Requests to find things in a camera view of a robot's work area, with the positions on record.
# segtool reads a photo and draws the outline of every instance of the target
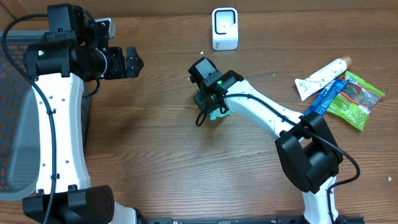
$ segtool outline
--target plastic bin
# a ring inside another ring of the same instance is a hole
[[[10,31],[9,51],[25,70],[23,54],[46,30]],[[83,145],[91,98],[81,101]],[[35,191],[40,165],[39,114],[34,91],[0,47],[0,200],[20,200]]]

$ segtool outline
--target blue wrapper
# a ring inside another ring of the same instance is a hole
[[[324,115],[328,109],[330,103],[337,96],[337,94],[346,86],[348,81],[344,80],[333,80],[318,94],[315,101],[311,104],[304,115],[308,115],[312,111],[317,112],[320,115]]]

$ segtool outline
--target gray plastic container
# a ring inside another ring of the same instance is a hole
[[[23,54],[27,46],[40,42],[44,32],[46,30],[16,30],[8,33],[9,51],[24,70]],[[82,99],[83,145],[90,105],[91,98]],[[0,47],[0,200],[20,200],[34,192],[39,165],[39,114],[34,91],[9,63]]]

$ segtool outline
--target plastic packaging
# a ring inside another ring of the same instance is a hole
[[[298,78],[294,80],[301,100],[304,101],[318,90],[321,90],[337,76],[346,71],[351,64],[351,58],[349,56],[343,56],[332,61],[304,80]]]
[[[346,72],[345,80],[349,82],[331,102],[327,111],[363,131],[373,106],[385,94],[351,72]]]
[[[315,101],[311,104],[304,115],[308,115],[312,111],[320,115],[324,115],[330,103],[339,94],[339,92],[346,86],[348,81],[332,80],[327,86],[318,94]]]

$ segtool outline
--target wood grain surface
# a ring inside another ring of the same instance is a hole
[[[139,78],[101,82],[93,98],[85,156],[93,186],[110,185],[119,203],[147,217],[301,215],[302,194],[282,172],[269,136],[236,114],[195,126],[198,90],[187,70],[208,57],[222,72],[234,70],[270,99],[304,112],[315,96],[301,101],[294,80],[349,55],[350,70],[386,97],[363,132],[325,115],[362,171],[356,182],[336,189],[336,207],[366,223],[398,223],[398,10],[239,14],[239,47],[220,52],[211,48],[210,16],[115,23],[111,45],[136,46],[145,67]],[[17,28],[46,27],[24,22]],[[338,180],[352,175],[345,159]],[[21,205],[0,203],[0,222],[33,223]]]

